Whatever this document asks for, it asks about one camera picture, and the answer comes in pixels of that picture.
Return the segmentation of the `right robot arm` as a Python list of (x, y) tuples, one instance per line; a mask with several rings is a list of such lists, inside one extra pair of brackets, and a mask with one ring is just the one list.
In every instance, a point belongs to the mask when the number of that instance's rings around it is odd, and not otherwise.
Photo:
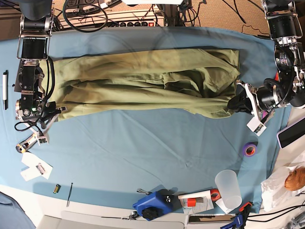
[(15, 112), (19, 124), (32, 134), (16, 145), (19, 153), (35, 143), (48, 143), (48, 130), (58, 116), (67, 110), (49, 99), (55, 89), (54, 63), (49, 56), (54, 20), (51, 0), (20, 0), (20, 35), (17, 49), (19, 68), (14, 90), (21, 94)]

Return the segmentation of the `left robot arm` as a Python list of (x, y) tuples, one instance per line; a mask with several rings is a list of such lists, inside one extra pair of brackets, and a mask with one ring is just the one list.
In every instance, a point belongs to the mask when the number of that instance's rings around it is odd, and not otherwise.
[(241, 92), (232, 98), (228, 108), (234, 112), (251, 114), (247, 127), (260, 136), (276, 108), (291, 105), (305, 106), (305, 57), (298, 39), (303, 32), (293, 0), (262, 1), (265, 18), (274, 41), (274, 61), (278, 79), (266, 78), (264, 85), (256, 88), (242, 80), (236, 81)]

